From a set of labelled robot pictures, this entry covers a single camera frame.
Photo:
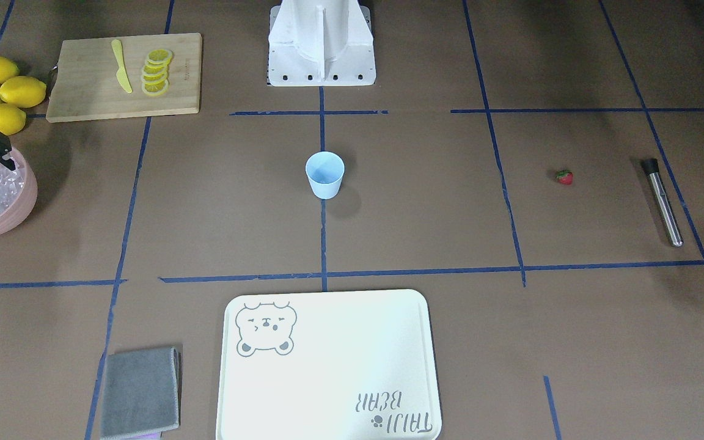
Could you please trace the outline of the light blue plastic cup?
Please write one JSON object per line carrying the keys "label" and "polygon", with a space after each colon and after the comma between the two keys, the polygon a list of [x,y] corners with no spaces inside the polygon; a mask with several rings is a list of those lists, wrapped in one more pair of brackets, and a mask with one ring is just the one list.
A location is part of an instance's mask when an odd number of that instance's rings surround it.
{"label": "light blue plastic cup", "polygon": [[340,191],[345,164],[338,154],[321,151],[307,159],[305,173],[315,197],[329,200]]}

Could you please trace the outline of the pink ice bowl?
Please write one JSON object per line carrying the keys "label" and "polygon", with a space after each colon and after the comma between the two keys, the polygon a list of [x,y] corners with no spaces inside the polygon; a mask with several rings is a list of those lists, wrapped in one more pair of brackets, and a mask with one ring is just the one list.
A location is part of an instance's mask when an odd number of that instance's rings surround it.
{"label": "pink ice bowl", "polygon": [[16,167],[23,171],[24,187],[12,206],[0,215],[0,235],[11,231],[25,221],[32,212],[37,198],[37,182],[30,164],[17,148],[12,149],[11,156],[16,161]]}

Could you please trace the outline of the yellow lemon lower middle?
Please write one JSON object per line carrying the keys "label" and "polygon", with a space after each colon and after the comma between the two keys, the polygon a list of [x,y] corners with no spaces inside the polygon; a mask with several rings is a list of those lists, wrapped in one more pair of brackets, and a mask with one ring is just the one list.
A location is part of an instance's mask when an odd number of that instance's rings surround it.
{"label": "yellow lemon lower middle", "polygon": [[34,108],[47,95],[47,85],[34,77],[16,76],[0,86],[0,100],[17,108]]}

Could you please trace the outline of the yellow plastic knife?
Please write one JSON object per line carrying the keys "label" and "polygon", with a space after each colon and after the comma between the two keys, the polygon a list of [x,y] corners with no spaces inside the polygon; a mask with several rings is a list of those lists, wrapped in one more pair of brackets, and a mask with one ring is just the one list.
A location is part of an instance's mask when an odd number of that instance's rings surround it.
{"label": "yellow plastic knife", "polygon": [[115,38],[110,42],[112,53],[114,53],[115,62],[117,63],[117,71],[115,78],[121,89],[126,93],[132,93],[133,89],[128,77],[128,70],[125,64],[125,54],[123,53],[123,44],[120,39]]}

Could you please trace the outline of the wooden cutting board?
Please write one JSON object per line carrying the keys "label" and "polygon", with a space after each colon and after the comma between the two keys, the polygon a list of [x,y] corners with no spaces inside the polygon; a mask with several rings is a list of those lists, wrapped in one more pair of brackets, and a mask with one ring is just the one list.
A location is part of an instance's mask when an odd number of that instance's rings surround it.
{"label": "wooden cutting board", "polygon": [[[120,86],[112,37],[62,42],[57,78],[48,99],[48,122],[86,122],[110,118],[168,116],[199,112],[203,36],[200,33],[147,34],[119,38],[133,92]],[[142,67],[151,50],[165,48],[174,57],[169,87],[158,97],[141,89]]]}

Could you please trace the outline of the lemon slices row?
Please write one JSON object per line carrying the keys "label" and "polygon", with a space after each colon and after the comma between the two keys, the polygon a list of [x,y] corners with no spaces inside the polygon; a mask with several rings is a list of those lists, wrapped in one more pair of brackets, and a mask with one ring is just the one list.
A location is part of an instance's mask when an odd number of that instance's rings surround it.
{"label": "lemon slices row", "polygon": [[147,53],[141,68],[141,91],[146,97],[158,97],[169,89],[169,72],[174,52],[156,48]]}

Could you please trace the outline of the grey folded cloth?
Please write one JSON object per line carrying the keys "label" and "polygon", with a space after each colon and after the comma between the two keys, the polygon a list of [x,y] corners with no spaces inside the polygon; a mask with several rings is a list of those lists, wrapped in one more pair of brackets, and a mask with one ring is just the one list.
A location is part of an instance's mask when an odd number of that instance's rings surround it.
{"label": "grey folded cloth", "polygon": [[101,439],[158,439],[180,426],[180,355],[176,347],[108,357]]}

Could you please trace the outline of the cream bear tray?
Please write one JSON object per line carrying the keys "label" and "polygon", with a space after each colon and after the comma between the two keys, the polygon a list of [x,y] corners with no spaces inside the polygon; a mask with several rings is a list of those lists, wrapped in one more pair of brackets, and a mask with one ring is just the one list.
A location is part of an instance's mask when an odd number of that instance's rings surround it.
{"label": "cream bear tray", "polygon": [[427,299],[413,289],[243,295],[224,309],[218,439],[436,439]]}

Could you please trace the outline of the red strawberry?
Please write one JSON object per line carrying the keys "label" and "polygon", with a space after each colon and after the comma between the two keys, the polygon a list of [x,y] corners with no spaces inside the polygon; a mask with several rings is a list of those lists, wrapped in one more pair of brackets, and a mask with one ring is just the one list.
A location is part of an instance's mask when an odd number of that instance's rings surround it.
{"label": "red strawberry", "polygon": [[574,173],[569,169],[559,170],[555,174],[555,180],[562,186],[571,186],[574,181]]}

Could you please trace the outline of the steel muddler black tip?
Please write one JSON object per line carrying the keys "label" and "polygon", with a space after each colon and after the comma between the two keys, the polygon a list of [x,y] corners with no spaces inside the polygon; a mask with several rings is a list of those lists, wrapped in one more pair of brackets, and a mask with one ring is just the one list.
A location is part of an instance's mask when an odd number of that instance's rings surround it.
{"label": "steel muddler black tip", "polygon": [[684,240],[672,209],[667,190],[663,184],[659,163],[656,158],[643,159],[640,162],[645,177],[648,178],[649,186],[654,195],[654,201],[667,234],[668,242],[676,248],[684,245]]}

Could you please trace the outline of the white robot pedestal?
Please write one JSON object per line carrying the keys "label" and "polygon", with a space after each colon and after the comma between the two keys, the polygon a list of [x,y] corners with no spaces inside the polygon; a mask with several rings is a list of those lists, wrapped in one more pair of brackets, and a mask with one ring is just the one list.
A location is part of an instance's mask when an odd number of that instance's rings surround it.
{"label": "white robot pedestal", "polygon": [[282,1],[270,10],[268,44],[271,86],[375,83],[371,12],[358,1]]}

